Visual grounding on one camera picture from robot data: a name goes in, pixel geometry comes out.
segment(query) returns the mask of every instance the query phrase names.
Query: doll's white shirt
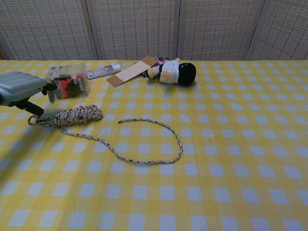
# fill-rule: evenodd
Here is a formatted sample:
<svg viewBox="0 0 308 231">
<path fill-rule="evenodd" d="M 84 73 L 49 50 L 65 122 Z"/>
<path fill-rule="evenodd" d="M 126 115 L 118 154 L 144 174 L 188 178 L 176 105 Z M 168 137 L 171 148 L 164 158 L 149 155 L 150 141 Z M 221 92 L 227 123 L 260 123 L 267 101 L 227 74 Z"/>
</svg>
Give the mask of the doll's white shirt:
<svg viewBox="0 0 308 231">
<path fill-rule="evenodd" d="M 171 79 L 169 81 L 162 81 L 162 78 L 159 78 L 159 82 L 161 83 L 178 83 L 179 79 L 179 62 L 176 60 L 167 61 L 164 63 L 162 72 L 168 71 L 171 73 Z"/>
</svg>

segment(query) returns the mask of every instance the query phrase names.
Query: coiled rope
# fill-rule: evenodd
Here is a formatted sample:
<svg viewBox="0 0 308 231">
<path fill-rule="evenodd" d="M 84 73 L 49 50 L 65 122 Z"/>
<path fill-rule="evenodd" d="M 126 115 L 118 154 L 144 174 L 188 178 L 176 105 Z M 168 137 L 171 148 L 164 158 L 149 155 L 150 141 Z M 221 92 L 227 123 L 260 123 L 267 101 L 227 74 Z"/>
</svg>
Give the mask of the coiled rope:
<svg viewBox="0 0 308 231">
<path fill-rule="evenodd" d="M 35 123 L 31 123 L 31 119 L 33 119 L 33 118 L 35 119 Z M 28 124 L 29 125 L 41 125 L 43 127 L 55 127 L 55 128 L 58 128 L 58 130 L 64 135 L 75 136 L 75 137 L 83 137 L 83 138 L 99 141 L 99 142 L 103 143 L 106 147 L 108 147 L 109 150 L 111 152 L 113 152 L 116 155 L 117 158 L 124 160 L 124 161 L 127 161 L 127 162 L 135 163 L 135 164 L 144 164 L 144 165 L 172 164 L 172 163 L 178 161 L 183 154 L 183 145 L 180 141 L 179 136 L 175 132 L 175 130 L 173 128 L 171 128 L 170 126 L 168 126 L 164 123 L 161 123 L 159 121 L 156 121 L 156 120 L 142 119 L 142 118 L 131 118 L 131 119 L 120 120 L 118 123 L 123 124 L 123 123 L 126 123 L 126 122 L 144 121 L 144 122 L 159 124 L 160 126 L 163 126 L 163 127 L 167 128 L 168 130 L 170 130 L 174 134 L 174 136 L 176 137 L 176 139 L 178 141 L 178 145 L 180 147 L 179 154 L 175 158 L 173 158 L 172 160 L 141 161 L 141 160 L 129 159 L 129 158 L 126 158 L 124 156 L 121 156 L 111 146 L 111 144 L 109 144 L 104 139 L 101 139 L 101 138 L 98 138 L 98 137 L 95 137 L 95 136 L 91 136 L 91 135 L 86 135 L 86 134 L 67 132 L 67 131 L 62 129 L 62 127 L 64 127 L 64 126 L 70 126 L 70 125 L 74 125 L 74 124 L 85 124 L 85 123 L 88 123 L 91 120 L 100 120 L 102 118 L 103 118 L 102 111 L 96 105 L 89 105 L 89 106 L 86 106 L 86 107 L 79 106 L 78 108 L 76 108 L 74 110 L 73 109 L 62 110 L 57 115 L 49 117 L 49 118 L 40 118 L 40 117 L 33 115 L 33 116 L 29 117 Z"/>
</svg>

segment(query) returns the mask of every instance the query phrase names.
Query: doll's black hair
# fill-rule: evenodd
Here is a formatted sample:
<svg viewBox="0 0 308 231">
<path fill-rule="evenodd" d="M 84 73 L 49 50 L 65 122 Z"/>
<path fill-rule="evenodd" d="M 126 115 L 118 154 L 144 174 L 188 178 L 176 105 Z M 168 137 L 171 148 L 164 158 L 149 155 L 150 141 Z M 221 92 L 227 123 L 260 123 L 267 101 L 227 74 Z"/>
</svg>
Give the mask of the doll's black hair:
<svg viewBox="0 0 308 231">
<path fill-rule="evenodd" d="M 183 63 L 179 65 L 178 84 L 183 86 L 191 85 L 196 78 L 196 67 L 192 63 Z"/>
</svg>

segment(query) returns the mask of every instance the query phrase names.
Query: gray robot arm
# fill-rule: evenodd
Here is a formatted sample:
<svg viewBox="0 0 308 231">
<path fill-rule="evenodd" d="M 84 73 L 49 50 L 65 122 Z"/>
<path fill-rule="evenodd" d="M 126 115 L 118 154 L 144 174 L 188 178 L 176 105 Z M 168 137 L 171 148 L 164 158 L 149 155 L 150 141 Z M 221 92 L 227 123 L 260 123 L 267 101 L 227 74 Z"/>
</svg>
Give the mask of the gray robot arm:
<svg viewBox="0 0 308 231">
<path fill-rule="evenodd" d="M 0 75 L 0 105 L 25 109 L 38 117 L 50 117 L 60 110 L 47 111 L 29 102 L 29 98 L 40 91 L 46 95 L 48 91 L 57 90 L 57 86 L 46 80 L 22 72 L 8 72 Z"/>
</svg>

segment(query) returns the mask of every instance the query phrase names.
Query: toothpaste tube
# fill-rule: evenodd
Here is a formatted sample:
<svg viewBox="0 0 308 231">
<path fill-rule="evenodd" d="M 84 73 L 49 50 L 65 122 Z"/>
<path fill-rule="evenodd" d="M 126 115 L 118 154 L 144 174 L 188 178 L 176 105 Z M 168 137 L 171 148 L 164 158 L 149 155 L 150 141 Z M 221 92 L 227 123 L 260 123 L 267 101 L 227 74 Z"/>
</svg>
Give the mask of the toothpaste tube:
<svg viewBox="0 0 308 231">
<path fill-rule="evenodd" d="M 120 64 L 112 64 L 105 67 L 100 67 L 94 70 L 87 71 L 88 79 L 95 79 L 102 76 L 108 76 L 121 71 Z"/>
</svg>

